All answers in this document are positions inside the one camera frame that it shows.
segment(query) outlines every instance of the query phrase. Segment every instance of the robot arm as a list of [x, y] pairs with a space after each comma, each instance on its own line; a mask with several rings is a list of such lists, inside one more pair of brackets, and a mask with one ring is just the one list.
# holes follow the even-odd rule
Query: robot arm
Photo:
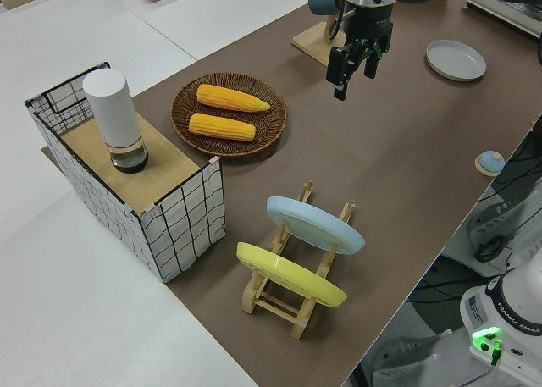
[[[337, 4], [338, 19], [330, 30], [331, 38], [336, 36], [340, 27], [346, 34], [343, 47], [333, 47], [329, 54], [326, 80], [335, 88], [334, 96], [342, 101], [346, 99], [348, 81], [365, 61], [364, 74], [373, 79], [376, 76], [379, 61], [390, 48], [391, 12], [395, 1], [418, 3], [428, 0], [340, 0]], [[542, 0], [504, 0], [519, 3], [542, 3]], [[309, 0], [309, 8], [314, 10]]]
[[460, 310], [474, 356], [494, 364], [496, 347], [501, 370], [526, 385], [542, 386], [542, 252], [487, 286], [465, 292]]

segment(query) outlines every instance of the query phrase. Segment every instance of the wicker basket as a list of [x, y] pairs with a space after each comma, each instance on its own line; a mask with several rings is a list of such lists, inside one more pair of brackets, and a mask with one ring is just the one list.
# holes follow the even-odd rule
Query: wicker basket
[[[196, 92], [200, 84], [212, 84], [236, 89], [259, 97], [269, 103], [266, 112], [246, 113], [212, 108], [197, 102]], [[188, 131], [190, 117], [194, 113], [240, 120], [256, 126], [253, 141], [234, 141], [194, 135]], [[231, 72], [205, 75], [183, 87], [171, 106], [171, 123], [177, 134], [197, 150], [222, 158], [243, 158], [267, 153], [274, 148], [286, 126], [286, 105], [282, 97], [267, 83], [250, 75]]]

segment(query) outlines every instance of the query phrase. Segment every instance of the white cylindrical speaker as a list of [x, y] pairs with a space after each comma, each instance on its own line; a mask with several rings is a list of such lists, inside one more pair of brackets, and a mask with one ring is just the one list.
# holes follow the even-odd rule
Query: white cylindrical speaker
[[97, 69], [83, 80], [83, 91], [113, 165], [125, 173], [141, 171], [148, 152], [124, 75], [116, 69]]

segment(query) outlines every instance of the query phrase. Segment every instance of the yellow corn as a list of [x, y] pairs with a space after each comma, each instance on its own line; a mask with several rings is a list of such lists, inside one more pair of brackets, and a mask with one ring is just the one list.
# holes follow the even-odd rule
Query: yellow corn
[[261, 112], [270, 108], [268, 103], [248, 93], [209, 84], [197, 87], [197, 101], [203, 105], [241, 112]]
[[195, 135], [241, 141], [254, 140], [256, 135], [256, 127], [253, 124], [203, 113], [192, 114], [188, 130]]

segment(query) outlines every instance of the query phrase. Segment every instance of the light blue plate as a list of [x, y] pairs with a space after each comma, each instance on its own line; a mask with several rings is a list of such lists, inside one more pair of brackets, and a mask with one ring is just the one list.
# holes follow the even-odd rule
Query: light blue plate
[[350, 225], [308, 203], [283, 196], [268, 198], [268, 216], [296, 238], [329, 251], [339, 245], [338, 254], [354, 254], [365, 246], [365, 240]]

